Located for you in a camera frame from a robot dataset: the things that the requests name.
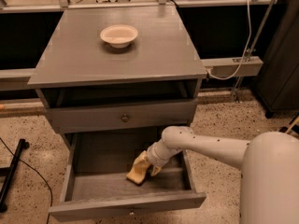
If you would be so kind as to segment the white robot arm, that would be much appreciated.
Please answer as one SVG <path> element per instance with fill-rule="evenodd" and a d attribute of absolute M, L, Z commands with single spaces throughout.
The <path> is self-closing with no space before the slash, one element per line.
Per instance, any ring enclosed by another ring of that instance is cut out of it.
<path fill-rule="evenodd" d="M 299 224 L 299 140 L 280 132 L 252 140 L 197 135 L 170 126 L 134 161 L 127 178 L 136 184 L 157 175 L 169 160 L 192 150 L 241 171 L 240 224 Z"/>

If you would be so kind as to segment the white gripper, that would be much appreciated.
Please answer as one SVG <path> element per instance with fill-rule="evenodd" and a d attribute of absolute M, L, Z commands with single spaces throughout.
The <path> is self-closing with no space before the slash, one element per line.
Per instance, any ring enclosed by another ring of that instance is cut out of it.
<path fill-rule="evenodd" d="M 152 164 L 150 175 L 155 176 L 161 172 L 161 167 L 164 167 L 179 152 L 179 148 L 168 147 L 163 140 L 159 140 L 148 147 L 147 152 L 143 151 L 135 159 L 133 168 L 136 172 L 146 172 Z"/>

